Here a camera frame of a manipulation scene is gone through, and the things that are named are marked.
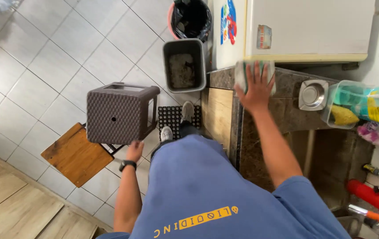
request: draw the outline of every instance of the woven pattern stool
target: woven pattern stool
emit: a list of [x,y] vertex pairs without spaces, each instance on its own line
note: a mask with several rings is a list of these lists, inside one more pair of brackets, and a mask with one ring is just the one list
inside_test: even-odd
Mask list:
[[[91,90],[87,101],[87,137],[92,143],[129,145],[143,140],[155,127],[157,86],[143,87],[119,82]],[[148,105],[154,100],[153,122],[148,125]]]

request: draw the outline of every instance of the black watch strap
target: black watch strap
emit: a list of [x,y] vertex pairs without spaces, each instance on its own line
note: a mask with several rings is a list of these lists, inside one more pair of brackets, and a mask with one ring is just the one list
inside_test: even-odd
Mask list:
[[122,161],[122,164],[120,164],[120,167],[119,167],[119,171],[122,172],[123,169],[127,166],[127,165],[132,165],[135,170],[136,170],[136,163],[134,161],[131,161],[131,160],[123,160]]

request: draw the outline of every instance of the white sneaker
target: white sneaker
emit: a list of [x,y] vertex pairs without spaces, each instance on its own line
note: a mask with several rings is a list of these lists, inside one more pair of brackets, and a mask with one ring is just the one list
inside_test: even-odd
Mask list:
[[172,140],[172,139],[173,139],[172,129],[169,126],[163,127],[160,133],[160,140],[164,142],[166,140]]
[[188,122],[192,122],[192,118],[194,117],[194,105],[191,101],[187,101],[182,106],[182,118],[181,123],[186,120]]

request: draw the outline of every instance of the blue t-shirt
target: blue t-shirt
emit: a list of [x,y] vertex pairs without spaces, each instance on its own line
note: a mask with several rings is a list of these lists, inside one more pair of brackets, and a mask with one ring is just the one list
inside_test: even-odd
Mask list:
[[161,147],[127,238],[350,238],[311,182],[291,177],[272,194],[245,180],[222,146],[198,135]]

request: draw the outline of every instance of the black bag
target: black bag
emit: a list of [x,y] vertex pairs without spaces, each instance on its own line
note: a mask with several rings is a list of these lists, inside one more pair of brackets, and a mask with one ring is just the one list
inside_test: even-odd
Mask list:
[[212,13],[203,0],[175,0],[171,19],[178,38],[198,38],[207,41],[212,27]]

